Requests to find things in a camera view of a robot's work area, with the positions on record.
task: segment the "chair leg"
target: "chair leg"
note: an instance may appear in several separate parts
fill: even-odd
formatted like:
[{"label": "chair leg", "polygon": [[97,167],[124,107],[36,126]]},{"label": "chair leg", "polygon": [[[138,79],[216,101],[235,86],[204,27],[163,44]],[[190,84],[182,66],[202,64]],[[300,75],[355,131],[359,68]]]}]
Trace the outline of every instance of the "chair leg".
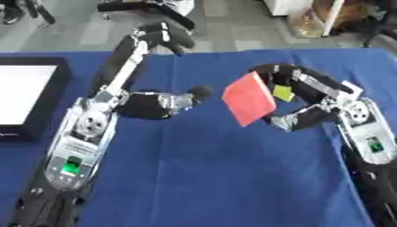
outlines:
[{"label": "chair leg", "polygon": [[372,34],[364,41],[364,43],[362,44],[362,47],[363,47],[363,48],[369,48],[369,47],[370,47],[370,43],[372,42],[372,40],[373,40],[377,35],[379,35],[379,32],[374,32],[374,33],[372,33]]}]

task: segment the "green light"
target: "green light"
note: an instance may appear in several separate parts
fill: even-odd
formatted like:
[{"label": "green light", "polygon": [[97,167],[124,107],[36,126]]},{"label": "green light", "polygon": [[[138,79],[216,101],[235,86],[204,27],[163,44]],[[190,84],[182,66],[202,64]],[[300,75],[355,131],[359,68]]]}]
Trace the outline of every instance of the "green light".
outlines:
[{"label": "green light", "polygon": [[70,156],[69,159],[67,159],[64,166],[62,167],[62,172],[76,175],[79,173],[80,164],[82,164],[81,159],[74,156]]},{"label": "green light", "polygon": [[385,150],[376,137],[367,138],[367,144],[373,153],[379,153]]}]

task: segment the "table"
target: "table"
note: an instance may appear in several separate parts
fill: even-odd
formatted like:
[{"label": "table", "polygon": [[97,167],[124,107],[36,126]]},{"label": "table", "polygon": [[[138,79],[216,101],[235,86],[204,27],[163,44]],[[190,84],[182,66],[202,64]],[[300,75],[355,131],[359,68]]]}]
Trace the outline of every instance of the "table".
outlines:
[{"label": "table", "polygon": [[[0,223],[66,108],[84,94],[109,53],[2,55],[63,56],[74,79],[39,143],[0,144]],[[279,62],[312,67],[364,87],[397,131],[397,66],[380,49],[150,56],[136,89],[185,91],[209,84],[215,96],[169,121],[121,119],[79,226],[372,226],[339,155],[340,138],[332,125],[293,134],[262,121],[240,128],[219,99],[249,67]],[[280,112],[300,105],[278,103]]]}]

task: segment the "floor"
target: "floor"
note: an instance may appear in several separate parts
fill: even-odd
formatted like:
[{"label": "floor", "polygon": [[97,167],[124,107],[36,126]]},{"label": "floor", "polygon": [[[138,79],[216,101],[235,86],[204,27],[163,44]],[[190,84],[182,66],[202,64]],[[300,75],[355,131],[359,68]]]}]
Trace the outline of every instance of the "floor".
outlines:
[{"label": "floor", "polygon": [[[0,25],[0,51],[110,51],[133,27],[163,20],[159,14],[115,12],[103,20],[98,0],[43,0],[57,24],[43,26],[26,15],[19,23]],[[197,24],[194,52],[252,49],[349,48],[357,35],[323,39],[294,37],[285,18],[274,18],[255,0],[196,0],[189,15]]]}]

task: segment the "robotic arm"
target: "robotic arm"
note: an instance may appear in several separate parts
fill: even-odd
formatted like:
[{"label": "robotic arm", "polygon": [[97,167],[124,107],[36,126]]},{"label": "robotic arm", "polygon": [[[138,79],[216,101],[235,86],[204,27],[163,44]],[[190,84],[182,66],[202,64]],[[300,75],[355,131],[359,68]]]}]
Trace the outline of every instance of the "robotic arm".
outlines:
[{"label": "robotic arm", "polygon": [[307,106],[264,120],[286,131],[333,121],[343,137],[345,162],[377,226],[397,226],[397,144],[384,115],[363,90],[305,67],[286,64],[252,68],[266,84],[289,86]]},{"label": "robotic arm", "polygon": [[[157,45],[182,55],[180,45],[191,48],[194,42],[187,33],[165,22],[126,35],[96,74],[90,94],[78,98],[68,109],[7,226],[74,226],[115,134],[118,113],[167,119],[203,100],[197,91],[185,95],[128,91],[139,76],[137,69],[144,56]],[[205,88],[205,96],[211,95],[207,87],[200,88]]]}]

